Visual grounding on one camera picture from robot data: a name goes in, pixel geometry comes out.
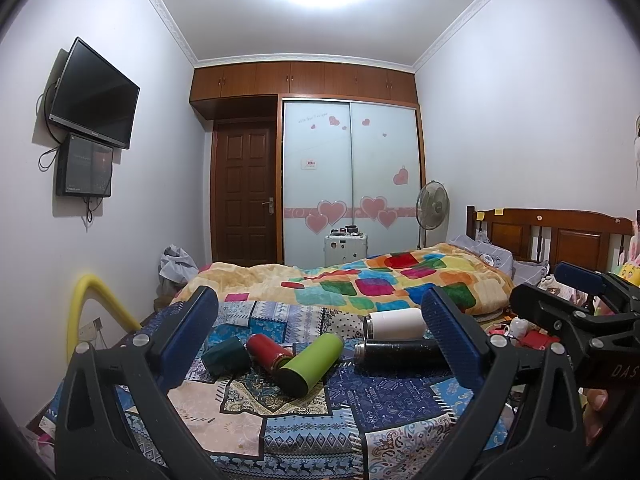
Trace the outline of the standing electric fan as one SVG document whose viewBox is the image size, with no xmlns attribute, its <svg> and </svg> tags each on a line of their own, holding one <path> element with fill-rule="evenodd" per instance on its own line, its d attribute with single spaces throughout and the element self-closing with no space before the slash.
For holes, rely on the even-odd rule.
<svg viewBox="0 0 640 480">
<path fill-rule="evenodd" d="M 426 246 L 427 234 L 440 228 L 448 218 L 449 196 L 445 185 L 428 181 L 416 198 L 416 221 L 419 226 L 418 246 Z"/>
</svg>

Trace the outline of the brown wooden door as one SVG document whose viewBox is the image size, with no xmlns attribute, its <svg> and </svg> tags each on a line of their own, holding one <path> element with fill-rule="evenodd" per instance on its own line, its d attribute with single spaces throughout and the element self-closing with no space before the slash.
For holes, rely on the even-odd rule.
<svg viewBox="0 0 640 480">
<path fill-rule="evenodd" d="M 217 122 L 209 181 L 213 259 L 238 266 L 276 262 L 275 198 L 276 122 Z"/>
</svg>

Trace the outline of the colourful checkered quilt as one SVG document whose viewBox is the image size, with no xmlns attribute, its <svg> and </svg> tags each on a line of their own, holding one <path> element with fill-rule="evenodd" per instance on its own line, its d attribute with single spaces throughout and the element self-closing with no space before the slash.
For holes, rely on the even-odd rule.
<svg viewBox="0 0 640 480">
<path fill-rule="evenodd" d="M 359 315 L 420 307 L 432 286 L 441 287 L 464 313 L 489 314 L 505 308 L 514 289 L 509 274 L 447 243 L 310 270 L 215 262 L 174 300 L 189 299 L 200 286 L 213 289 L 224 301 L 275 301 Z"/>
</svg>

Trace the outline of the blue patchwork cloth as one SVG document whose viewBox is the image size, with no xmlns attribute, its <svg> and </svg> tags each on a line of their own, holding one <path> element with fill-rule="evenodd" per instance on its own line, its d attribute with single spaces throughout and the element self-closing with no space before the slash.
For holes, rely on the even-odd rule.
<svg viewBox="0 0 640 480">
<path fill-rule="evenodd" d="M 153 315 L 151 335 L 184 302 Z M 335 334 L 340 358 L 303 398 L 287 396 L 252 357 L 236 376 L 210 376 L 204 351 L 229 338 L 263 334 L 294 356 L 322 334 Z M 186 377 L 168 391 L 171 404 L 219 471 L 216 479 L 411 479 L 448 436 L 472 400 L 454 374 L 367 373 L 352 357 L 364 318 L 270 301 L 219 301 L 218 314 Z M 151 462 L 164 461 L 125 385 L 116 388 L 126 421 Z"/>
</svg>

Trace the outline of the white small cabinet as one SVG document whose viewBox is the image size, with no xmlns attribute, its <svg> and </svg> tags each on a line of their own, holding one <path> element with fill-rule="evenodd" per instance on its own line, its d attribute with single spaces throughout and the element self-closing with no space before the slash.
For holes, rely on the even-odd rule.
<svg viewBox="0 0 640 480">
<path fill-rule="evenodd" d="M 368 236 L 356 224 L 332 229 L 324 238 L 324 265 L 339 266 L 366 258 Z"/>
</svg>

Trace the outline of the wooden bed headboard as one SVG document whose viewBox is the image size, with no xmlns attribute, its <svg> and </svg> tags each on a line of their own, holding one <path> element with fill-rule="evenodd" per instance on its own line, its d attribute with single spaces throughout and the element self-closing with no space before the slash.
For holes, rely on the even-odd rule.
<svg viewBox="0 0 640 480">
<path fill-rule="evenodd" d="M 480 233 L 518 261 L 568 262 L 606 271 L 626 250 L 634 229 L 629 219 L 593 211 L 469 206 L 466 235 Z"/>
</svg>

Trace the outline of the red box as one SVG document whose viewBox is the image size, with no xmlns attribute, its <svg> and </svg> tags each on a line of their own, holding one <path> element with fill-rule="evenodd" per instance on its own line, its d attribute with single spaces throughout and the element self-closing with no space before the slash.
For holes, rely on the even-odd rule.
<svg viewBox="0 0 640 480">
<path fill-rule="evenodd" d="M 524 336 L 521 336 L 518 341 L 523 348 L 544 350 L 560 340 L 558 337 L 543 334 L 538 332 L 538 330 L 530 330 Z"/>
</svg>

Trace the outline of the grey pillow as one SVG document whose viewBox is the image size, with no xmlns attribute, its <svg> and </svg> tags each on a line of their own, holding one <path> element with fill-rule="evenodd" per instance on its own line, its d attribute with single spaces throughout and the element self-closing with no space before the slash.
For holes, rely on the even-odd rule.
<svg viewBox="0 0 640 480">
<path fill-rule="evenodd" d="M 448 243 L 480 257 L 484 263 L 512 278 L 514 285 L 531 284 L 537 286 L 549 273 L 547 261 L 539 263 L 516 260 L 510 250 L 491 244 L 484 234 L 478 234 L 477 240 L 461 234 L 450 238 Z"/>
</svg>

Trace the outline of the black thermos bottle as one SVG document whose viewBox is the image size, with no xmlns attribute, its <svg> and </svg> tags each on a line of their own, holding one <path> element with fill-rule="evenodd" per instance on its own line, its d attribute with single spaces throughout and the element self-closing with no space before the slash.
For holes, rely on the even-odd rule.
<svg viewBox="0 0 640 480">
<path fill-rule="evenodd" d="M 448 374 L 450 367 L 433 339 L 363 341 L 354 347 L 354 363 L 367 373 L 380 375 Z"/>
</svg>

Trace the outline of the white thermos bottle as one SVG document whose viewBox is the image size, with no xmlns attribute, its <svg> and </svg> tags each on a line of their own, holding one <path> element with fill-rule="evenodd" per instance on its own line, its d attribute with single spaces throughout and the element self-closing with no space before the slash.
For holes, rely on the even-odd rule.
<svg viewBox="0 0 640 480">
<path fill-rule="evenodd" d="M 420 309 L 372 312 L 364 319 L 364 336 L 377 341 L 421 339 L 426 332 Z"/>
</svg>

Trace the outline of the red thermos bottle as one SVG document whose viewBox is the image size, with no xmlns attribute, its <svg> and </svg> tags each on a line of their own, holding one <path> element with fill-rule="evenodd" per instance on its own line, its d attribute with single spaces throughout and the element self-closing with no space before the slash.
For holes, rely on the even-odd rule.
<svg viewBox="0 0 640 480">
<path fill-rule="evenodd" d="M 293 352 L 263 334 L 249 336 L 246 350 L 250 356 L 270 375 L 293 359 Z"/>
</svg>

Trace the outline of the small wall monitor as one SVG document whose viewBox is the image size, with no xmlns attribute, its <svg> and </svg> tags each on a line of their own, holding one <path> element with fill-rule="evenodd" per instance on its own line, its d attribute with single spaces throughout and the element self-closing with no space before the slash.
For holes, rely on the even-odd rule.
<svg viewBox="0 0 640 480">
<path fill-rule="evenodd" d="M 114 148 L 70 133 L 58 149 L 55 195 L 110 197 Z"/>
</svg>

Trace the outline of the grey clothes pile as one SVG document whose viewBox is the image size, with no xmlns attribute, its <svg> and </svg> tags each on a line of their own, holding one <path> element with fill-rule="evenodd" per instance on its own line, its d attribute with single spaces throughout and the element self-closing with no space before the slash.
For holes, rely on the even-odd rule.
<svg viewBox="0 0 640 480">
<path fill-rule="evenodd" d="M 198 266 L 183 248 L 169 245 L 160 254 L 158 278 L 163 288 L 178 290 L 197 275 Z"/>
</svg>

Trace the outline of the green thermos bottle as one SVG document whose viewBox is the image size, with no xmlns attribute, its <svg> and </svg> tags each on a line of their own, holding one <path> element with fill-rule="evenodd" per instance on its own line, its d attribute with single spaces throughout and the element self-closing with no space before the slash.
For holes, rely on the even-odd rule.
<svg viewBox="0 0 640 480">
<path fill-rule="evenodd" d="M 343 341 L 335 334 L 320 335 L 277 372 L 281 390 L 292 398 L 303 398 L 340 358 Z"/>
</svg>

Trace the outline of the wall mounted black television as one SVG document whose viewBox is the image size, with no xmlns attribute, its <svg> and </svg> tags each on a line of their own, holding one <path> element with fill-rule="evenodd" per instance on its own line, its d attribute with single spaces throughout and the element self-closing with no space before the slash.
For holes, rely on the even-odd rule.
<svg viewBox="0 0 640 480">
<path fill-rule="evenodd" d="M 140 88 L 77 37 L 54 85 L 48 119 L 114 148 L 130 148 Z"/>
</svg>

